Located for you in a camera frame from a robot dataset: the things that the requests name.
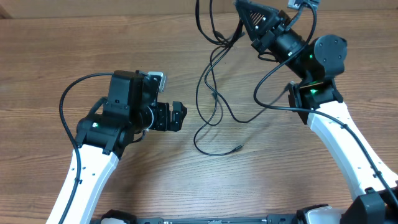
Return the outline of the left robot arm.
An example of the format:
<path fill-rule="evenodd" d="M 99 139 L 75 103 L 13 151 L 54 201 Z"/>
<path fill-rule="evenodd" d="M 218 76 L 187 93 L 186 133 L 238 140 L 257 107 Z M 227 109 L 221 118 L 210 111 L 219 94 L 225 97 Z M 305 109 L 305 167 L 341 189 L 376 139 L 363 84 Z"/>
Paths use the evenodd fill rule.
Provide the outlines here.
<path fill-rule="evenodd" d="M 89 223 L 106 182 L 135 135 L 148 130 L 178 132 L 187 115 L 179 102 L 161 103 L 162 72 L 117 70 L 109 73 L 110 86 L 78 122 L 76 134 L 68 128 L 59 103 L 60 119 L 73 146 L 67 177 L 48 217 L 48 223 Z"/>

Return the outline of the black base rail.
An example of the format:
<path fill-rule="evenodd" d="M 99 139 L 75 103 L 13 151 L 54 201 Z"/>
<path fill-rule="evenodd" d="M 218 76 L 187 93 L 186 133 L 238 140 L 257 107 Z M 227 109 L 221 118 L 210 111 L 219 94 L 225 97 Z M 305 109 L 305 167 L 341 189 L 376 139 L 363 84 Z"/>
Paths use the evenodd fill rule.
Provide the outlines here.
<path fill-rule="evenodd" d="M 233 217 L 233 218 L 137 218 L 130 213 L 110 210 L 101 218 L 93 219 L 90 223 L 137 223 L 137 224 L 294 224 L 319 223 L 339 224 L 345 210 L 333 208 L 327 204 L 312 205 L 301 208 L 291 214 L 268 214 L 264 217 Z"/>

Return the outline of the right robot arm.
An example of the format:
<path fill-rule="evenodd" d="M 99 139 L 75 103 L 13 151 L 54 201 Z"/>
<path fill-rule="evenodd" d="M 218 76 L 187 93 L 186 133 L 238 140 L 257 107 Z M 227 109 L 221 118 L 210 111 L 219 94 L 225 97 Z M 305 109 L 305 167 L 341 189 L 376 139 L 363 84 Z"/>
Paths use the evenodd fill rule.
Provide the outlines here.
<path fill-rule="evenodd" d="M 335 84 L 345 70 L 346 40 L 333 34 L 303 39 L 292 28 L 296 18 L 284 11 L 251 1 L 234 5 L 252 47 L 300 78 L 289 86 L 288 109 L 322 140 L 353 200 L 347 209 L 319 204 L 268 215 L 266 223 L 396 223 L 397 174 L 356 127 Z"/>

